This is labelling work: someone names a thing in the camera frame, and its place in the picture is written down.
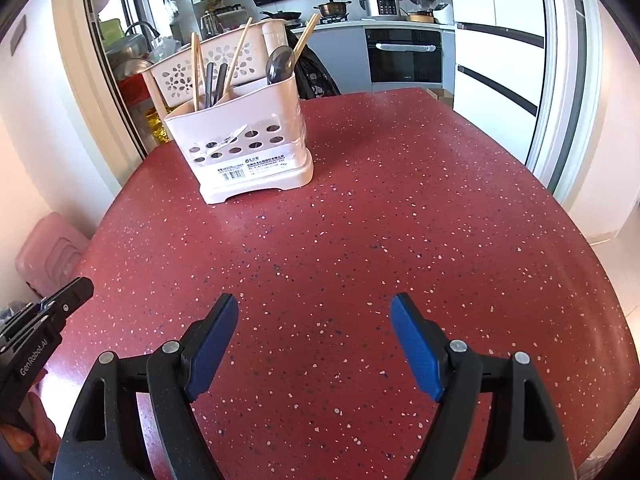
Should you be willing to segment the pink plastic stool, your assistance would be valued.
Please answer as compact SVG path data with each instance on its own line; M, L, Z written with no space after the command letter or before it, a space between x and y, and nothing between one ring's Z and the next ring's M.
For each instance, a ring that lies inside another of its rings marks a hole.
M47 297L65 286L90 240L58 212L40 219L15 258L15 269L29 288Z

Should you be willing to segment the right bamboo chopstick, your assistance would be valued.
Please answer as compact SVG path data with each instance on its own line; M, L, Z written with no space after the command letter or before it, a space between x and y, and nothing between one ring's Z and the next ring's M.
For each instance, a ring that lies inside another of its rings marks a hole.
M196 38L196 40L198 40L196 42L196 47L195 47L196 62L198 62L198 78L200 78L200 85L202 86L203 93L204 93L204 91L205 91L204 89L205 89L206 68L205 68L204 58L203 58L202 50L201 50L200 37L198 35L196 35L195 38Z

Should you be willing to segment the white plastic utensil holder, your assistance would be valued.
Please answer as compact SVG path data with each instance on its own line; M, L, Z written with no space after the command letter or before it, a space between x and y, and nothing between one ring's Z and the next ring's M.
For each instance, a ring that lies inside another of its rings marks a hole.
M301 188L314 176L293 76L233 87L212 107L196 110L185 102L165 117L165 126L209 205L253 191Z

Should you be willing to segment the long bamboo chopstick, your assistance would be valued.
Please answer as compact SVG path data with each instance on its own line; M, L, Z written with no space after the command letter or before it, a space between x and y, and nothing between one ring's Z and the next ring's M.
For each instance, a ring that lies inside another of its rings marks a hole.
M200 104L200 40L196 32L191 32L191 65L192 65L192 104L194 112L198 111Z

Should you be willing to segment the short crossing bamboo chopstick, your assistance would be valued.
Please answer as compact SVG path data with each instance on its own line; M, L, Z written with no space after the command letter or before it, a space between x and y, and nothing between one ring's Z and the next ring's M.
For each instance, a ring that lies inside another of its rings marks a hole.
M314 32L314 29L316 28L317 24L319 23L321 18L321 15L319 13L315 13L311 19L308 21L305 29L303 30L302 34L298 37L298 40L296 42L296 45L293 49L293 62L297 63L299 57L302 55L304 47L306 47L306 44L311 36L311 34Z

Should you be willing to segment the black wok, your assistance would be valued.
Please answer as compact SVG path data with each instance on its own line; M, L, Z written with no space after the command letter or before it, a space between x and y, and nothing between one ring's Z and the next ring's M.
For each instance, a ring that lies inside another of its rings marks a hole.
M266 18L272 18L273 20L285 20L285 21L298 21L302 17L302 14L300 12L292 12L292 11L277 11L277 12L262 11L262 15L265 15Z

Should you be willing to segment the steel cooking pot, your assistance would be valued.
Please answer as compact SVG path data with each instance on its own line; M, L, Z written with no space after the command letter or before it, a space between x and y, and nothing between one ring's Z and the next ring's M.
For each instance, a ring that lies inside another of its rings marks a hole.
M318 6L314 6L320 12L322 18L342 18L348 14L348 5L350 0L347 1L335 1L328 0L325 3L321 3Z

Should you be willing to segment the white refrigerator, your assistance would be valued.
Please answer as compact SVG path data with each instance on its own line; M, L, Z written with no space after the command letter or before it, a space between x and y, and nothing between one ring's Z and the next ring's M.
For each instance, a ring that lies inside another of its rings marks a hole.
M520 162L544 83L544 0L452 0L454 111Z

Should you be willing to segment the built-in black oven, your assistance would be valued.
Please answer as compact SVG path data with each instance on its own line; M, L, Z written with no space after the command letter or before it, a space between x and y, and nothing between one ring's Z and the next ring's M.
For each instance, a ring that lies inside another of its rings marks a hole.
M366 28L371 81L442 83L442 34L433 29Z

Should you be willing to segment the silver rice cooker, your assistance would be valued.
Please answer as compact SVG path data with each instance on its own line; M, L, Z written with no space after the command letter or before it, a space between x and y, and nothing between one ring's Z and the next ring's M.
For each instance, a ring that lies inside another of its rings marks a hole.
M371 20L400 20L399 0L359 0L359 4Z

